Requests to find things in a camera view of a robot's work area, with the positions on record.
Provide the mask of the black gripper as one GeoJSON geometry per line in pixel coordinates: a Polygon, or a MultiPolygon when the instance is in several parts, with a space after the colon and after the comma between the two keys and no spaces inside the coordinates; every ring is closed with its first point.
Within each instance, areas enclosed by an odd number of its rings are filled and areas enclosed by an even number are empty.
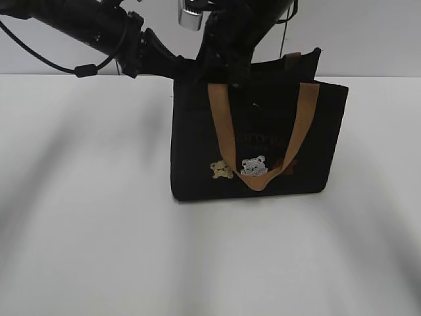
{"type": "Polygon", "coordinates": [[[195,60],[195,81],[243,84],[251,76],[255,47],[277,24],[296,15],[295,1],[194,1],[209,12],[195,60]]]}

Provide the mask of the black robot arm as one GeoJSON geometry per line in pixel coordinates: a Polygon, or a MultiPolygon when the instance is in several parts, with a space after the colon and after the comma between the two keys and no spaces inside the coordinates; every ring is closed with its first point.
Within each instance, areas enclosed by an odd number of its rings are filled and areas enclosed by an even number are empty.
{"type": "Polygon", "coordinates": [[[255,47],[298,11],[296,1],[180,1],[179,25],[202,31],[194,60],[174,55],[120,1],[2,1],[1,14],[36,19],[116,61],[126,76],[141,74],[194,82],[242,85],[251,76],[255,47]]]}

